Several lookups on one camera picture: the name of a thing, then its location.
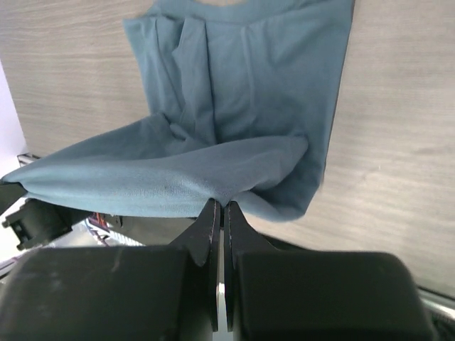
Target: folded shirt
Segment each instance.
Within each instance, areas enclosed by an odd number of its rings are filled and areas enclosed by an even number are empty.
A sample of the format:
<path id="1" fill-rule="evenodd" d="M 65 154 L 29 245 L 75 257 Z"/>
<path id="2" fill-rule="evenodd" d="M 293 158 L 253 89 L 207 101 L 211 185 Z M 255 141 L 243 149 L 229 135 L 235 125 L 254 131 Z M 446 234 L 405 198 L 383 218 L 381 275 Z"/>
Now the folded shirt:
<path id="1" fill-rule="evenodd" d="M 352 0 L 158 0 L 124 28 L 150 115 L 6 175 L 28 196 L 196 217 L 209 198 L 302 216 L 325 168 Z"/>

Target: wooden surface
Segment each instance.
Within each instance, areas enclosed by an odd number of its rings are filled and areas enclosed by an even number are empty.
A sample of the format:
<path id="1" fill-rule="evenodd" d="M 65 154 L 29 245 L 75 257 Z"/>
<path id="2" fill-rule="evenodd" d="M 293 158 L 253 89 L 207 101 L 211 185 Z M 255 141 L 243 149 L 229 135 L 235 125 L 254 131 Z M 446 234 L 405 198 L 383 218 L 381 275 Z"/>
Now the wooden surface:
<path id="1" fill-rule="evenodd" d="M 121 18 L 139 0 L 0 0 L 0 58 L 44 156 L 147 115 Z M 260 231 L 398 255 L 455 296 L 455 1 L 357 0 L 324 184 L 302 220 Z"/>

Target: garment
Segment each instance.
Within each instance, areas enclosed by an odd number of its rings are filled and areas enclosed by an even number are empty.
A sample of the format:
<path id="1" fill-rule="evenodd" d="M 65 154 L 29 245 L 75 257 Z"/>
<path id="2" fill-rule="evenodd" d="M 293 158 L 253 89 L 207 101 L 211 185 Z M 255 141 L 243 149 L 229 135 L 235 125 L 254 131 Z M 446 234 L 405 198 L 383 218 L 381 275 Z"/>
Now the garment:
<path id="1" fill-rule="evenodd" d="M 195 217 L 207 199 L 302 216 L 325 167 L 352 0 L 158 0 L 124 21 L 150 115 L 8 174 L 28 196 Z"/>

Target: white surface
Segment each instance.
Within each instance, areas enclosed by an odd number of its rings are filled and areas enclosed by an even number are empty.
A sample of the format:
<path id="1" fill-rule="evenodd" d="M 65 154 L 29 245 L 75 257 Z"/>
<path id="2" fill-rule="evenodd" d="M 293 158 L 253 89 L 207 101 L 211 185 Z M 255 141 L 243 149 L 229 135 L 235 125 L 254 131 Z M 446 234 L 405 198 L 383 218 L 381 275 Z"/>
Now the white surface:
<path id="1" fill-rule="evenodd" d="M 16 109 L 14 107 L 5 74 L 0 63 L 0 178 L 19 167 L 17 155 L 27 151 Z M 0 216 L 4 217 L 18 209 L 22 202 L 17 202 L 11 209 Z M 9 259 L 20 252 L 16 245 L 18 240 L 10 229 L 0 227 L 0 261 Z"/>

